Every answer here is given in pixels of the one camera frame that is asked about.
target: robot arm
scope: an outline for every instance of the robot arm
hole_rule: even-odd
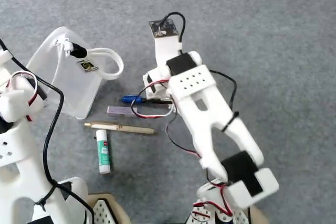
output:
[[[162,47],[165,39],[168,43],[173,41],[172,38],[155,38],[155,46]],[[161,53],[156,55],[158,67],[144,75],[145,85],[162,79],[169,82],[167,90],[161,85],[147,89],[147,97],[173,98],[192,135],[201,166],[221,181],[232,183],[224,190],[230,205],[245,209],[276,192],[279,185],[270,169],[258,168],[264,162],[261,150],[238,118],[238,113],[233,113],[225,102],[200,55],[194,51],[179,55],[175,50],[173,57],[173,52],[164,54],[163,49],[157,48],[155,51]],[[198,100],[203,100],[206,110],[197,107]],[[213,149],[212,127],[232,138],[240,152],[221,162]]]

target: gray table surface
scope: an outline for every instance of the gray table surface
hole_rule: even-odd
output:
[[[59,26],[93,47],[116,50],[124,73],[100,87],[88,116],[106,120],[107,105],[138,92],[141,76],[155,67],[148,21],[170,11],[187,19],[184,50],[198,51],[209,68],[238,82],[234,108],[280,183],[258,204],[271,223],[334,223],[336,0],[0,0],[0,37],[23,63]],[[216,79],[228,100],[232,86]],[[34,122],[40,150],[52,116],[44,110]],[[158,135],[110,132],[114,172],[102,176],[95,131],[62,115],[50,144],[51,173],[57,180],[80,176],[91,193],[113,193],[135,223],[184,221],[206,182],[198,161],[167,140],[167,119],[118,121],[151,126]],[[182,120],[172,128],[177,141],[192,146]],[[237,151],[213,133],[220,158]]]

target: glue stick cap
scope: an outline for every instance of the glue stick cap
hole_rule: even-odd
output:
[[[97,130],[96,138],[97,138],[97,141],[107,140],[106,130]]]

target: cable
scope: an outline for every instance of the cable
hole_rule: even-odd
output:
[[[6,88],[10,88],[11,87],[11,85],[12,85],[12,80],[14,79],[14,77],[16,77],[16,76],[18,76],[19,74],[26,74],[26,75],[28,75],[28,76],[31,76],[33,79],[34,79],[34,82],[35,82],[35,87],[34,87],[34,94],[33,94],[33,96],[32,96],[32,98],[30,98],[29,99],[29,101],[28,101],[28,104],[29,104],[29,106],[35,101],[35,99],[36,99],[36,97],[37,97],[37,88],[38,88],[38,84],[37,84],[37,79],[36,79],[36,76],[33,74],[33,73],[31,73],[31,72],[29,72],[29,71],[16,71],[16,72],[14,72],[12,75],[11,75],[11,77],[10,77],[10,79],[8,80],[8,83],[7,83],[7,85],[6,85]]]
[[[197,157],[201,157],[196,151],[193,151],[193,150],[188,150],[187,148],[184,148],[182,146],[180,146],[179,144],[177,144],[169,135],[169,126],[172,124],[172,122],[175,121],[175,119],[177,118],[177,115],[178,115],[178,112],[177,112],[177,107],[176,107],[176,103],[174,101],[174,99],[172,98],[172,101],[173,101],[173,104],[174,104],[174,107],[175,107],[175,115],[174,117],[166,124],[166,127],[165,127],[165,134],[167,135],[168,139],[170,140],[170,142],[172,142],[176,147],[184,150],[185,152],[189,153],[189,154],[193,154]]]
[[[162,115],[143,115],[143,114],[140,114],[138,113],[137,111],[134,110],[133,106],[135,104],[135,101],[138,99],[138,97],[147,89],[147,88],[150,88],[151,86],[153,85],[156,85],[156,84],[162,84],[162,83],[165,83],[165,82],[168,82],[169,80],[160,80],[160,81],[154,81],[154,82],[151,82],[150,84],[148,84],[148,86],[146,86],[145,88],[143,88],[140,93],[136,96],[136,98],[132,101],[131,103],[131,110],[132,112],[139,118],[144,118],[144,119],[156,119],[156,118],[163,118],[165,116],[168,116],[170,115],[173,110],[174,110],[174,106],[172,106],[170,108],[170,110],[168,111],[167,114],[162,114]]]
[[[208,169],[205,169],[205,172],[206,172],[206,180],[207,180],[211,185],[213,185],[213,186],[215,186],[215,187],[219,187],[219,188],[221,188],[222,186],[225,185],[224,182],[221,182],[221,183],[219,183],[219,184],[213,183],[213,182],[209,179],[209,171],[208,171]]]
[[[248,224],[252,224],[252,219],[251,219],[251,208],[247,208],[247,219],[248,219]]]
[[[235,79],[233,79],[232,77],[230,77],[227,74],[224,74],[222,72],[219,72],[219,71],[216,71],[216,70],[211,70],[211,69],[209,71],[211,73],[219,74],[219,75],[225,77],[226,79],[230,80],[233,83],[233,91],[232,91],[231,98],[230,98],[230,103],[229,103],[229,107],[232,110],[232,108],[233,108],[233,101],[235,99],[235,95],[236,95],[237,88],[238,88],[237,82],[235,81]]]
[[[182,26],[182,30],[181,30],[181,33],[180,33],[180,36],[178,37],[178,41],[180,43],[182,43],[182,38],[183,38],[183,34],[184,34],[184,30],[185,30],[185,24],[186,24],[186,21],[185,21],[185,17],[183,16],[182,13],[179,13],[179,12],[171,12],[171,13],[168,13],[162,20],[161,22],[158,24],[158,27],[159,27],[159,31],[161,32],[161,26],[163,25],[163,23],[172,15],[178,15],[182,18],[183,20],[183,26]]]
[[[224,209],[223,207],[219,206],[218,204],[214,203],[213,201],[207,200],[205,202],[197,202],[194,203],[194,207],[203,207],[205,204],[209,204],[212,205],[214,207],[216,207],[219,211],[223,212],[224,214],[228,215],[228,216],[232,216],[232,212],[229,209]]]
[[[205,218],[210,218],[210,215],[206,215],[206,214],[204,214],[204,213],[202,213],[202,212],[197,212],[197,211],[192,211],[190,215],[191,215],[191,217],[192,217],[194,220],[197,220],[197,221],[199,221],[199,222],[207,222],[208,220],[199,220],[199,219],[196,218],[196,215],[200,215],[200,216],[202,216],[203,219],[205,219]]]
[[[201,215],[201,216],[203,216],[203,217],[210,218],[210,215],[206,215],[206,214],[204,214],[204,213],[202,213],[202,212],[192,211],[191,213],[192,213],[192,214],[195,214],[195,215]]]
[[[32,73],[29,69],[27,69],[20,61],[18,61],[14,55],[11,53],[11,51],[8,50],[8,48],[6,47],[6,45],[3,43],[3,41],[0,39],[0,46],[4,49],[4,50],[7,50],[11,55],[12,55],[12,61],[17,64],[20,68],[22,68],[23,70],[25,71],[28,71],[30,73]],[[52,189],[50,191],[53,190],[54,187],[57,187],[63,191],[65,191],[67,194],[71,195],[74,199],[76,199],[78,202],[80,202],[85,208],[87,208],[91,215],[92,215],[92,224],[95,224],[94,222],[94,216],[95,216],[95,213],[93,211],[93,209],[82,199],[80,198],[77,194],[75,194],[73,191],[71,190],[68,190],[66,187],[58,184],[55,180],[53,180],[51,174],[50,174],[50,170],[49,170],[49,167],[48,167],[48,159],[47,159],[47,154],[48,154],[48,146],[49,146],[49,142],[50,142],[50,139],[51,139],[51,136],[53,134],[53,131],[54,131],[54,128],[56,126],[56,123],[57,123],[57,120],[59,118],[59,115],[61,113],[61,110],[62,110],[62,107],[63,107],[63,103],[64,103],[64,94],[63,92],[56,88],[55,86],[53,86],[52,84],[50,84],[49,82],[43,80],[41,77],[36,76],[36,79],[41,82],[42,84],[44,84],[45,86],[53,89],[55,92],[57,92],[60,96],[60,99],[59,99],[59,104],[58,104],[58,108],[56,110],[56,113],[55,113],[55,116],[50,124],[50,128],[49,128],[49,131],[48,131],[48,134],[45,138],[45,142],[44,142],[44,147],[43,147],[43,168],[44,168],[44,172],[46,174],[46,178],[47,180],[49,181],[49,183],[51,183],[51,185],[53,186]]]

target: red wire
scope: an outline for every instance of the red wire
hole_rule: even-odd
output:
[[[224,209],[221,206],[219,206],[218,204],[214,203],[213,201],[205,201],[205,202],[198,202],[194,204],[194,207],[204,207],[205,204],[209,204],[212,205],[214,207],[216,207],[219,211],[223,212],[224,214],[228,215],[228,216],[232,216],[232,212],[230,209]]]
[[[165,82],[168,82],[169,80],[160,80],[160,81],[154,81],[154,82],[151,82],[147,87],[145,87],[144,89],[143,89],[143,91],[145,91],[147,88],[149,88],[149,87],[151,87],[151,86],[153,86],[153,85],[156,85],[156,84],[160,84],[160,83],[165,83]],[[137,115],[137,117],[139,117],[139,118],[144,118],[144,119],[154,119],[154,118],[161,118],[162,116],[160,115],[160,116],[151,116],[151,115],[141,115],[141,114],[139,114],[138,112],[134,112],[134,114],[136,114]]]
[[[201,216],[204,216],[204,217],[207,217],[207,218],[210,218],[210,215],[206,215],[206,214],[204,214],[202,212],[192,211],[191,213],[192,214],[196,214],[196,215],[201,215]]]

